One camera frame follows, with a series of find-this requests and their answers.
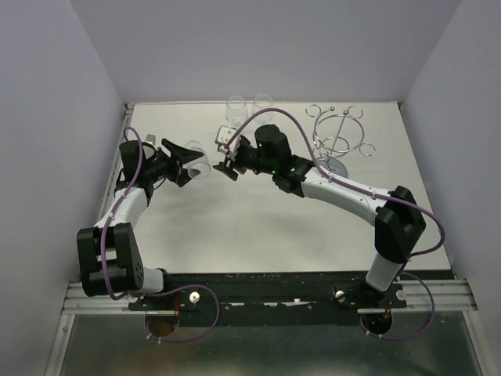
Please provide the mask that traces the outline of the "clear wine glass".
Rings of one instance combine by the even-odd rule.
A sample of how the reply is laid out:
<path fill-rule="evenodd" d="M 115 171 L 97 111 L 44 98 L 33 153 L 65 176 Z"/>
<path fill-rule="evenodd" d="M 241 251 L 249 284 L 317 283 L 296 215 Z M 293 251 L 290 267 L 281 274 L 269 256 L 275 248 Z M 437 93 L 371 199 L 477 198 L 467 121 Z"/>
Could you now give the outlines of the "clear wine glass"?
<path fill-rule="evenodd" d="M 247 102 L 240 96 L 231 96 L 226 101 L 225 117 L 232 127 L 240 127 L 247 120 Z"/>

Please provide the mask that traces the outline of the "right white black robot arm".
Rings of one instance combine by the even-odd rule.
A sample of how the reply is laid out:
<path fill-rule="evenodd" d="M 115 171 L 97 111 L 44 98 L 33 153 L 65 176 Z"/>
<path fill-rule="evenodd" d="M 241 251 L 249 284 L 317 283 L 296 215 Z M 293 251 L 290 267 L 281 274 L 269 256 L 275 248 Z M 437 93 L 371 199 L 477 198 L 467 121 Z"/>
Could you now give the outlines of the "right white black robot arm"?
<path fill-rule="evenodd" d="M 259 127 L 254 138 L 257 145 L 251 146 L 236 129 L 222 126 L 215 143 L 225 159 L 215 169 L 231 180 L 248 171 L 268 174 L 285 193 L 332 204 L 368 222 L 374 228 L 377 254 L 360 287 L 360 297 L 371 307 L 386 301 L 389 286 L 426 228 L 410 190 L 403 186 L 394 190 L 371 188 L 331 175 L 313 161 L 293 154 L 286 135 L 275 125 Z"/>

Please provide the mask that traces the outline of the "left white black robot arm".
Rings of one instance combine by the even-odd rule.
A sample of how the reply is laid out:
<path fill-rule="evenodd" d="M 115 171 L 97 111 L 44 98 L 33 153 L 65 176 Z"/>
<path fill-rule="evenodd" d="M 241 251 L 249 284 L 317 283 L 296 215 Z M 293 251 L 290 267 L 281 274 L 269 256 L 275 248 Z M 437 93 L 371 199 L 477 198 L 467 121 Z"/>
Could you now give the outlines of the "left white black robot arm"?
<path fill-rule="evenodd" d="M 77 233 L 81 285 L 89 296 L 119 299 L 127 293 L 145 293 L 156 309 L 173 302 L 164 269 L 142 263 L 134 227 L 149 207 L 158 182 L 183 187 L 210 173 L 207 155 L 198 142 L 179 146 L 162 139 L 161 146 L 125 141 L 119 146 L 122 169 L 114 200 L 106 214 L 92 227 Z"/>

